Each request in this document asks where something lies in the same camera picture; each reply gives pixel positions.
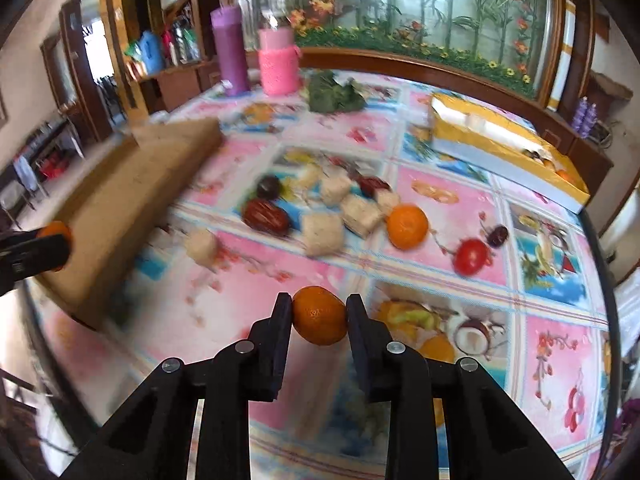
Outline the brown cardboard tray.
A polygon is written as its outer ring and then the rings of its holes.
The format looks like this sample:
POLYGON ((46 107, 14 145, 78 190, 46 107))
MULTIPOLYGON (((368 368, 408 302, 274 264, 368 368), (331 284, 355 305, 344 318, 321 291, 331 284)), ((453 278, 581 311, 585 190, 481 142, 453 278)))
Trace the brown cardboard tray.
POLYGON ((64 269, 35 277, 48 298, 92 330, 156 222, 224 142, 217 118, 138 127, 58 207, 72 231, 64 269))

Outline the red cherry tomato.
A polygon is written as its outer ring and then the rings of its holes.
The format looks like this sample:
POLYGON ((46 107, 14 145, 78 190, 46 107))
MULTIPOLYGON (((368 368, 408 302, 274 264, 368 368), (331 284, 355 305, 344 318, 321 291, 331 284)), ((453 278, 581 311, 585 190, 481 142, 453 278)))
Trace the red cherry tomato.
POLYGON ((473 276, 480 272, 489 259, 489 248, 479 238, 462 240, 454 254, 454 272, 473 276))

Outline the orange tangerine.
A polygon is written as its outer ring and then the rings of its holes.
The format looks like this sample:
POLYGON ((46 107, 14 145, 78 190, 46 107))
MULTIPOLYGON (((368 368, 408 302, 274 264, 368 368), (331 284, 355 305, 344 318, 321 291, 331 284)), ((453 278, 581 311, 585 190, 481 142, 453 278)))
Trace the orange tangerine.
POLYGON ((426 214, 413 204, 400 204, 386 218, 387 237, 399 250, 410 250, 424 242, 430 229, 426 214))
POLYGON ((293 325, 311 344, 332 346, 347 334, 346 306, 325 288, 301 288, 293 297, 293 325))

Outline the beige square cake block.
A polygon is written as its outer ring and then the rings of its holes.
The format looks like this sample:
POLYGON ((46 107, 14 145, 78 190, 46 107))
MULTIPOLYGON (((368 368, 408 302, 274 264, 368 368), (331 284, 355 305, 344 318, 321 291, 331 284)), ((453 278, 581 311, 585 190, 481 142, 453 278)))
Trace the beige square cake block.
POLYGON ((342 217, 336 212, 311 212, 300 222, 305 255, 320 257, 335 254, 345 244, 342 217))

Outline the small dark red date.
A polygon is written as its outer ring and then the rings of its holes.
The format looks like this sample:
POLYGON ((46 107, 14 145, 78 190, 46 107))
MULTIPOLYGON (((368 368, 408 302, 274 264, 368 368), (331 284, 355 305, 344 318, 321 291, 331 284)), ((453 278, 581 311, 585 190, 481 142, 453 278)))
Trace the small dark red date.
POLYGON ((509 230, 506 226, 499 224, 495 226, 486 236, 486 243, 489 247, 499 248, 509 238, 509 230))

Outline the wooden side cabinet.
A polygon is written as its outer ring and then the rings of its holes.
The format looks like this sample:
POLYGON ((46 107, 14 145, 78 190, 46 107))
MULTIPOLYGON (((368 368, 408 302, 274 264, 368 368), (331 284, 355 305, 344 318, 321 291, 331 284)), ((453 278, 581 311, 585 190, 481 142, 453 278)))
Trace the wooden side cabinet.
POLYGON ((192 62, 144 76, 137 81, 146 109, 150 114, 172 112, 184 103, 212 88, 221 80, 216 60, 192 62))

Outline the dark red jujube date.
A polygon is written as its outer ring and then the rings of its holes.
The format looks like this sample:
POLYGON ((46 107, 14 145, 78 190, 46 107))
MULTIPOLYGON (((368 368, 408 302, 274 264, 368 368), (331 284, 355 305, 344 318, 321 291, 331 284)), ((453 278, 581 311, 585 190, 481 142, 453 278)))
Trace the dark red jujube date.
POLYGON ((262 198, 248 200, 242 210, 241 218, 251 229, 273 236, 287 236, 292 229, 288 213, 262 198))

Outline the blue water jug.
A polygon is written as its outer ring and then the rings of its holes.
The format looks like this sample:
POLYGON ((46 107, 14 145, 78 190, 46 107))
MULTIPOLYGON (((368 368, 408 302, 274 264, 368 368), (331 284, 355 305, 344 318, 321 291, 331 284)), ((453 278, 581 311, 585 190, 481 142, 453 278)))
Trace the blue water jug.
POLYGON ((154 75, 165 67, 160 38, 145 30, 139 40, 142 62, 148 75, 154 75))

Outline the dark round plum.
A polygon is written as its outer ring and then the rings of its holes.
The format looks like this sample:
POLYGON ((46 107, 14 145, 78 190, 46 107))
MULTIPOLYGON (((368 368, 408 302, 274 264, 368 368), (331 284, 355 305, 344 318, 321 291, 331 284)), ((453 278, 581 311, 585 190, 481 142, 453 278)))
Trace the dark round plum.
POLYGON ((282 183, 274 174, 266 174, 256 184, 256 196, 262 200, 277 200, 282 192, 282 183))

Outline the beige cake piece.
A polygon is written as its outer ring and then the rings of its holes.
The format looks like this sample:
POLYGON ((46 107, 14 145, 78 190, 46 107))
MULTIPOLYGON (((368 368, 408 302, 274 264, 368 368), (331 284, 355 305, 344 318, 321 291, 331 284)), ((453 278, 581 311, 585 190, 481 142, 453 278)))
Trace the beige cake piece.
POLYGON ((320 198, 328 207, 341 203, 350 192, 352 192, 352 180, 344 174, 324 177, 320 182, 320 198))

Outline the flowered tablecloth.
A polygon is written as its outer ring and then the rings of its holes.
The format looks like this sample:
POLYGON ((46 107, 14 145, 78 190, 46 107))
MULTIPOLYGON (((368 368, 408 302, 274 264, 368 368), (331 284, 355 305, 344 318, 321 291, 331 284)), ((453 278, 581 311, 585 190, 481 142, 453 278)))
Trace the flowered tablecloth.
POLYGON ((102 330, 30 286, 43 337, 96 422, 165 358, 209 358, 247 335, 279 292, 356 292, 422 356, 476 359, 578 479, 604 427, 604 302, 574 214, 435 152, 442 94, 352 81, 357 113, 304 96, 209 90, 172 122, 216 117, 224 145, 153 231, 102 330))

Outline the yellow white gift box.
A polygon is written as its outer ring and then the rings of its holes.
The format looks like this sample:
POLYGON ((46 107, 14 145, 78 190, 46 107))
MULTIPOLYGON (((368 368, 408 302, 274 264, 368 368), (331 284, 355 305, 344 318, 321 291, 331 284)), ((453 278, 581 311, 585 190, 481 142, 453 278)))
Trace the yellow white gift box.
POLYGON ((509 113, 471 98, 434 93, 431 144, 529 188, 578 214, 590 193, 572 161, 509 113))

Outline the purple thermos bottle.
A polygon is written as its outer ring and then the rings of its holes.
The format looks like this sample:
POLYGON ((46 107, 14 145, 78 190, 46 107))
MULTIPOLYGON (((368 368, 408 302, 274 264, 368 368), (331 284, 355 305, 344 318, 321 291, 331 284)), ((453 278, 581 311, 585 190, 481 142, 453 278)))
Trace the purple thermos bottle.
POLYGON ((227 83, 228 96, 250 91, 244 46, 242 10, 222 6, 210 14, 221 79, 227 83))

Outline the pink knitted-sleeve thermos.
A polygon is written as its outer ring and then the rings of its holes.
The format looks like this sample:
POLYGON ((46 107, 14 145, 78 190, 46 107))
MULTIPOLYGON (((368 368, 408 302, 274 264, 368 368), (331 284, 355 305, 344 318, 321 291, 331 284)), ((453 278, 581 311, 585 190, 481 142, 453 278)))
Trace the pink knitted-sleeve thermos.
POLYGON ((291 27, 259 31, 258 64, 262 90, 267 96, 288 96, 300 87, 299 47, 291 27))

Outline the green leafy vegetable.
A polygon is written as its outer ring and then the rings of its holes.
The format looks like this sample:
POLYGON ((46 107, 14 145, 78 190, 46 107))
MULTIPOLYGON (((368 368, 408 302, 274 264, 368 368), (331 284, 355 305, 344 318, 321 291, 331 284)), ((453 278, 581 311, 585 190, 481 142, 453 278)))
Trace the green leafy vegetable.
POLYGON ((318 114, 360 112, 366 107, 366 99, 359 92, 352 78, 342 84, 335 79, 332 70, 320 70, 311 74, 306 85, 309 110, 318 114))

